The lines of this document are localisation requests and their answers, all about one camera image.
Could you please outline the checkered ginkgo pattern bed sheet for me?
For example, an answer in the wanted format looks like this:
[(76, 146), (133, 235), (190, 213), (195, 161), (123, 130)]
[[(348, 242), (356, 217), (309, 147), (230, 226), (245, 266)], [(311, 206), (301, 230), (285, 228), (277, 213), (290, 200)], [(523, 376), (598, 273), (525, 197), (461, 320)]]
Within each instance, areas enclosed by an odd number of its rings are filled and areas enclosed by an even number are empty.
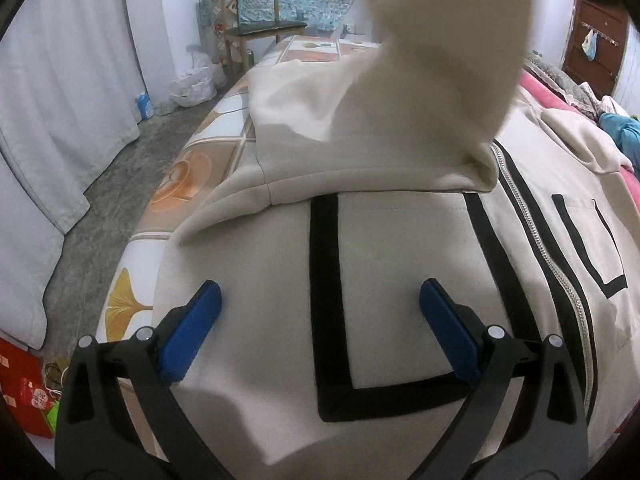
[(172, 232), (256, 152), (243, 76), (186, 142), (146, 206), (120, 259), (100, 316), (96, 340), (119, 342), (153, 323), (157, 273)]

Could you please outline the white curtain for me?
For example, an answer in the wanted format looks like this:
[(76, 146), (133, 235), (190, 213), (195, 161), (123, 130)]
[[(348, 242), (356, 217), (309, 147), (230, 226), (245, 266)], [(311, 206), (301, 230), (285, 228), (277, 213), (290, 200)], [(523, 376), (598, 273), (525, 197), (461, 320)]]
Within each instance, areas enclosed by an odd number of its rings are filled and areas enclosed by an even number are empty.
[(124, 0), (25, 0), (1, 39), (1, 333), (39, 349), (87, 188), (139, 135)]

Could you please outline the small blue white package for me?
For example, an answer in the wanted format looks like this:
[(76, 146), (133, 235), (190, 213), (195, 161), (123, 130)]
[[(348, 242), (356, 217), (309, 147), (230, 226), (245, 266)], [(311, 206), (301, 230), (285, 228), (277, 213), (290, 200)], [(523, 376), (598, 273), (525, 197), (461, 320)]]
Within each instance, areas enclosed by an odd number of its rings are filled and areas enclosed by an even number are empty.
[(149, 95), (146, 92), (140, 93), (134, 99), (136, 107), (142, 120), (149, 120), (154, 116), (154, 108)]

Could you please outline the white plastic bag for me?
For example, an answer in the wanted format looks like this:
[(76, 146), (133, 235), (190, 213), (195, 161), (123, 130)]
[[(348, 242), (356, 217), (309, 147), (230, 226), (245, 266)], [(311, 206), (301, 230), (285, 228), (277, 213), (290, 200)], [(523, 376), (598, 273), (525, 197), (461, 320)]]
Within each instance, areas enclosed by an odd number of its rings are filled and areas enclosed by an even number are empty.
[(195, 67), (171, 84), (169, 97), (181, 107), (194, 107), (213, 99), (226, 83), (220, 64)]

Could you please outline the beige zip hoodie black stripes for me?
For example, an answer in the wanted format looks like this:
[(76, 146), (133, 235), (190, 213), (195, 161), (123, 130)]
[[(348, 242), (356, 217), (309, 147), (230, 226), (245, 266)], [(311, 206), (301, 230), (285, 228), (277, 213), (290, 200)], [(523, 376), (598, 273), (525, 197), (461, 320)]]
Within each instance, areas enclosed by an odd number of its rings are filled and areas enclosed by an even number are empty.
[(176, 396), (239, 479), (403, 479), (463, 398), (436, 278), (513, 337), (563, 338), (590, 460), (639, 404), (639, 211), (528, 114), (532, 0), (372, 0), (377, 48), (247, 75), (256, 152), (175, 230), (162, 318), (222, 312)]

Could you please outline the red box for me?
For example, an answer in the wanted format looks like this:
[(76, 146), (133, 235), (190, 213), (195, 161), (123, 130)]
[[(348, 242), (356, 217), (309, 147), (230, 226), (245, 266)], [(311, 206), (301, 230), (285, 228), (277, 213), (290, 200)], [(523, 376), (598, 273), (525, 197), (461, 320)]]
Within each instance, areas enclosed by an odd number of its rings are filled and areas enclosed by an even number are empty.
[(52, 439), (48, 414), (54, 407), (44, 388), (39, 360), (5, 339), (1, 339), (1, 395), (20, 427), (28, 434)]

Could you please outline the wooden chair black seat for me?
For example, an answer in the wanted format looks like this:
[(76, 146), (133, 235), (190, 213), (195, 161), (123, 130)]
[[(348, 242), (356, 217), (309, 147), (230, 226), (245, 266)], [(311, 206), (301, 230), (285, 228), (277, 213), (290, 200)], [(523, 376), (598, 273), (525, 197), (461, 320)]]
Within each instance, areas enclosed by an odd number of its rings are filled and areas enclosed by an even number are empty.
[(291, 36), (306, 32), (308, 24), (305, 21), (284, 20), (280, 17), (280, 0), (273, 0), (273, 14), (271, 20), (242, 21), (240, 0), (235, 0), (236, 24), (226, 28), (222, 32), (224, 46), (226, 47), (227, 61), (233, 73), (235, 65), (231, 46), (238, 44), (243, 72), (250, 70), (250, 56), (248, 55), (248, 42), (250, 40), (273, 37), (280, 42), (282, 36)]

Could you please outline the blue cloth hanging on door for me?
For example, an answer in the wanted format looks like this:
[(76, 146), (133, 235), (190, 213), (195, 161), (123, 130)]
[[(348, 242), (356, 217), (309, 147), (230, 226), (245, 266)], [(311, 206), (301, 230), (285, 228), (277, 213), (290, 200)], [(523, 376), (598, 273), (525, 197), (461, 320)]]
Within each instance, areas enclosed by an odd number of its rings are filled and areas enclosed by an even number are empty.
[(597, 57), (598, 33), (594, 29), (587, 32), (584, 40), (582, 40), (582, 52), (589, 62), (593, 62)]

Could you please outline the brown wooden door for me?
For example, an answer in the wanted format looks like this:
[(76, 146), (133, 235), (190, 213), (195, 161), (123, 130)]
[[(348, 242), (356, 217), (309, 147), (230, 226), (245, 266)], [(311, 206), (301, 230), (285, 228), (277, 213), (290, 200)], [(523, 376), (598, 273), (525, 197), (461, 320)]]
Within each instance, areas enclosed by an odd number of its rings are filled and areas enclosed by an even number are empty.
[(614, 90), (626, 50), (628, 13), (621, 6), (576, 0), (562, 70), (588, 82), (598, 98)]

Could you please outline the grey knitted blanket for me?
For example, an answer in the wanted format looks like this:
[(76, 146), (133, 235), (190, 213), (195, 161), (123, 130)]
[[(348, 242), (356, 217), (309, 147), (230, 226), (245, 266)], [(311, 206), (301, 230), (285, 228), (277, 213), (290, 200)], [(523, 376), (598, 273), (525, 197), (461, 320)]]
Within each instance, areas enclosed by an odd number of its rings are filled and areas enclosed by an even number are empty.
[(597, 122), (600, 108), (597, 99), (570, 78), (567, 73), (534, 52), (526, 54), (524, 68), (567, 105)]

